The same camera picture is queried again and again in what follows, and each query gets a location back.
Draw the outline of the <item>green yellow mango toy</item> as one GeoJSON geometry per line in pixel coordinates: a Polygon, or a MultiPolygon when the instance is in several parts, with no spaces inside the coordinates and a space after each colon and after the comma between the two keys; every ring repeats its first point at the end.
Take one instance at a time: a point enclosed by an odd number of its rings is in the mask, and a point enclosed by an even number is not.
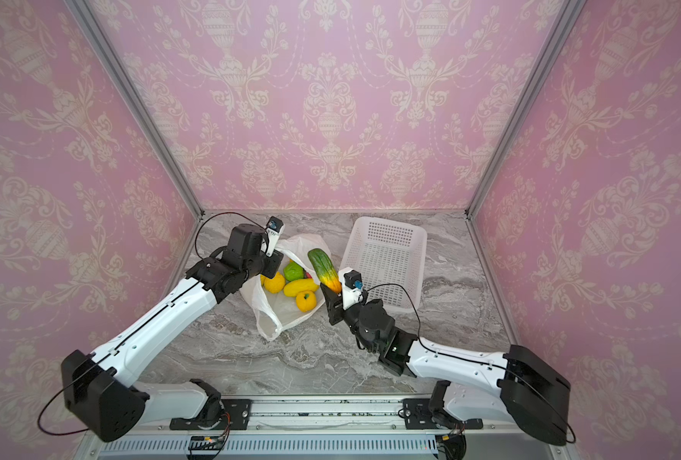
{"type": "Polygon", "coordinates": [[[338,272],[336,272],[330,256],[324,250],[314,248],[308,252],[308,258],[315,274],[317,274],[317,280],[332,292],[340,294],[342,285],[338,280],[338,272]]]}

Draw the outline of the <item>yellow bell pepper toy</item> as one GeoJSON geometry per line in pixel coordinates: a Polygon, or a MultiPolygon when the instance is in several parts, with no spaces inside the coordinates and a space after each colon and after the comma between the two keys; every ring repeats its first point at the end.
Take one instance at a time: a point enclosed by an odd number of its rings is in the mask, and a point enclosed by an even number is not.
{"type": "Polygon", "coordinates": [[[317,297],[313,291],[302,291],[296,295],[295,304],[300,312],[311,312],[317,307],[317,297]]]}

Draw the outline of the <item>white plastic bag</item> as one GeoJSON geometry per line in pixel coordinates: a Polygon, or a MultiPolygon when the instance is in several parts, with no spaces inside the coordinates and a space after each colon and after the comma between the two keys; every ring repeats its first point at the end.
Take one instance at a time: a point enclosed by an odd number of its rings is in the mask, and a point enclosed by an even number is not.
{"type": "MultiPolygon", "coordinates": [[[[332,251],[321,235],[299,234],[287,239],[282,237],[275,249],[276,252],[284,254],[278,273],[283,273],[283,269],[289,262],[296,262],[311,276],[315,277],[312,264],[307,256],[307,253],[314,248],[320,248],[329,256],[332,255],[332,251]]],[[[261,285],[259,277],[248,280],[240,289],[240,295],[254,313],[259,334],[267,341],[277,339],[281,333],[310,319],[316,311],[325,306],[321,289],[317,289],[315,293],[317,305],[315,308],[309,310],[309,312],[301,312],[296,307],[294,297],[285,296],[282,292],[268,292],[261,285]]]]}

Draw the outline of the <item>white perforated plastic basket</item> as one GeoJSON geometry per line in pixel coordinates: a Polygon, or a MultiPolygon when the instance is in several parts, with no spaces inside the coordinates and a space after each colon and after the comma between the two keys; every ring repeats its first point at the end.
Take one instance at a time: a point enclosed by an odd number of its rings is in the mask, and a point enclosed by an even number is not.
{"type": "Polygon", "coordinates": [[[364,286],[391,314],[413,314],[420,305],[428,232],[409,223],[361,217],[344,251],[343,268],[357,270],[364,286]]]}

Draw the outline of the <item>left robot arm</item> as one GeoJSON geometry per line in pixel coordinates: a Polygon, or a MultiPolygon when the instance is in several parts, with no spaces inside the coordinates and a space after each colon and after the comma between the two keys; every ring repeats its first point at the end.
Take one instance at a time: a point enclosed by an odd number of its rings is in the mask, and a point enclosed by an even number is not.
{"type": "Polygon", "coordinates": [[[134,427],[183,419],[212,429],[225,417],[221,393],[201,379],[146,384],[146,367],[183,330],[250,279],[275,276],[283,260],[276,245],[284,227],[272,217],[264,227],[242,223],[227,245],[189,268],[177,286],[117,337],[89,354],[72,352],[62,362],[64,405],[101,441],[112,442],[134,427]]]}

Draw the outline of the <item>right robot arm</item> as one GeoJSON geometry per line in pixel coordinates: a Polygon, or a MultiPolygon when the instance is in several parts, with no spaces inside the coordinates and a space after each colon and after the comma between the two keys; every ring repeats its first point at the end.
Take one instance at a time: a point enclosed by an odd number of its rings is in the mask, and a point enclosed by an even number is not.
{"type": "Polygon", "coordinates": [[[570,382],[530,349],[484,353],[435,344],[397,327],[382,300],[366,291],[355,289],[348,305],[342,294],[320,289],[330,323],[344,323],[358,347],[387,371],[436,382],[430,412],[438,424],[452,427],[465,419],[461,409],[476,409],[480,418],[502,415],[545,444],[576,443],[568,421],[570,382]]]}

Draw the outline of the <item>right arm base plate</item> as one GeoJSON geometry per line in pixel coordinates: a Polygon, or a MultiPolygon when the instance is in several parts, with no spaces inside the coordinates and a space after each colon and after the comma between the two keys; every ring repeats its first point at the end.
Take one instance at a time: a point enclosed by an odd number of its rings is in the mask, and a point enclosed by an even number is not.
{"type": "Polygon", "coordinates": [[[404,420],[405,428],[449,429],[451,431],[480,430],[484,428],[482,419],[460,421],[447,414],[442,408],[432,408],[430,399],[405,399],[397,415],[404,420]]]}

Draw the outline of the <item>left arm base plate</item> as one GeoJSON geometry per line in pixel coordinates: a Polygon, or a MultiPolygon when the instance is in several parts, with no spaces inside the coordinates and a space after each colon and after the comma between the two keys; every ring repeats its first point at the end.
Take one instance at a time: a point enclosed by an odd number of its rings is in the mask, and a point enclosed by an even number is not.
{"type": "Polygon", "coordinates": [[[252,409],[250,399],[227,399],[210,402],[208,407],[194,419],[172,419],[169,429],[173,431],[218,430],[243,431],[248,429],[252,409]]]}

